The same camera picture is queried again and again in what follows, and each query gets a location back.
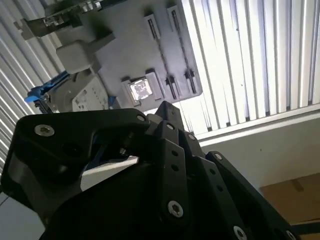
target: screw head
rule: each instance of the screw head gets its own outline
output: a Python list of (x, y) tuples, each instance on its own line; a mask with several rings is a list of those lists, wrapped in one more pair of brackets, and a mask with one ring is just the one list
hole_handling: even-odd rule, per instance
[(52, 128), (52, 126), (45, 124), (35, 126), (34, 132), (42, 137), (50, 137), (55, 134), (55, 130)]
[(167, 123), (166, 126), (167, 126), (169, 129), (171, 129), (171, 130), (175, 129), (175, 127), (172, 126), (170, 123)]
[(89, 12), (89, 8), (87, 5), (82, 6), (81, 9), (83, 13)]
[(45, 94), (43, 95), (43, 100), (44, 100), (44, 102), (46, 102), (46, 103), (50, 102), (50, 95), (49, 95), (48, 93), (45, 93)]
[(220, 156), (218, 153), (215, 153), (214, 155), (218, 160), (222, 160), (222, 156)]
[(126, 153), (127, 153), (127, 149), (125, 149), (125, 148), (120, 148), (120, 151), (119, 151), (119, 153), (121, 154), (121, 155), (126, 155)]
[(141, 115), (137, 115), (136, 118), (139, 119), (140, 121), (143, 121), (143, 122), (146, 120), (146, 119), (145, 119), (143, 116), (141, 116)]
[(188, 137), (191, 139), (191, 140), (195, 140), (195, 136), (193, 136), (191, 133), (188, 134)]
[(97, 8), (97, 10), (101, 9), (101, 3), (99, 1), (93, 2), (95, 4), (95, 7)]
[(289, 238), (291, 240), (297, 240), (296, 237), (292, 234), (292, 232), (290, 232), (289, 230), (286, 231), (286, 234), (288, 234)]
[(239, 239), (239, 240), (247, 240), (247, 235), (246, 233), (242, 230), (241, 227), (239, 226), (234, 226), (233, 227), (233, 231), (235, 236)]
[(170, 201), (168, 203), (168, 211), (176, 218), (181, 218), (184, 215), (182, 206), (176, 201)]
[(46, 218), (44, 219), (44, 223), (45, 223), (46, 225), (49, 224), (49, 218), (48, 218), (48, 217), (46, 217)]

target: white label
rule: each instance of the white label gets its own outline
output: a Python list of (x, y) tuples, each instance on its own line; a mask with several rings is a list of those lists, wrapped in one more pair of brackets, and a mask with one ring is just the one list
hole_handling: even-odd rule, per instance
[(72, 110), (74, 112), (106, 109), (109, 109), (108, 95), (97, 76), (72, 100)]

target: white wall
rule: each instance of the white wall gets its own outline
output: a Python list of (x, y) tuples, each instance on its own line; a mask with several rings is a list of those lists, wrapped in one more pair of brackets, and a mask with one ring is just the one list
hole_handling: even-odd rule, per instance
[(256, 188), (320, 172), (320, 119), (202, 147), (221, 152)]
[(0, 193), (0, 239), (38, 240), (45, 230), (38, 215), (7, 197)]

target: black metal bracket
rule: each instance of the black metal bracket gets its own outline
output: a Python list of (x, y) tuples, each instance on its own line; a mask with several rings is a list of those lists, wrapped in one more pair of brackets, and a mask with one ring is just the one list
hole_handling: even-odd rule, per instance
[[(129, 155), (138, 163), (81, 191), (82, 172), (95, 156)], [(300, 239), (222, 154), (204, 155), (168, 102), (148, 116), (119, 109), (24, 117), (1, 185), (38, 213), (46, 240), (99, 239), (106, 228), (111, 239), (151, 232), (179, 239)]]

